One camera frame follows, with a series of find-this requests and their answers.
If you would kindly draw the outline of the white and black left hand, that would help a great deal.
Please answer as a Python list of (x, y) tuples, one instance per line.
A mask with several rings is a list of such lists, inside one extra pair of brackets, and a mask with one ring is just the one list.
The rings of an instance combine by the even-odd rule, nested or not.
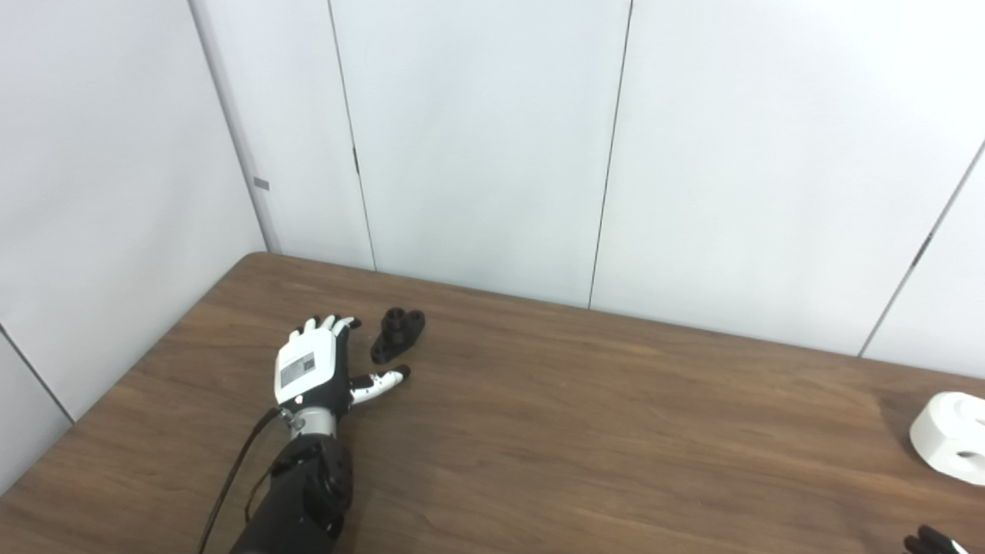
[(355, 405), (377, 399), (408, 381), (411, 369), (399, 365), (374, 374), (349, 374), (349, 337), (356, 318), (328, 315), (307, 319), (289, 333), (275, 356), (275, 403), (295, 417), (335, 423)]

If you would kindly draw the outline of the white and black right hand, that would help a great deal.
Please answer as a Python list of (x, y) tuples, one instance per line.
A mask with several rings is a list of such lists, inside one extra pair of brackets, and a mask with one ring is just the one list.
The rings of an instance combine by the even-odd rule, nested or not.
[(913, 554), (968, 554), (970, 551), (947, 534), (932, 526), (921, 525), (915, 534), (908, 534), (902, 540), (905, 552)]

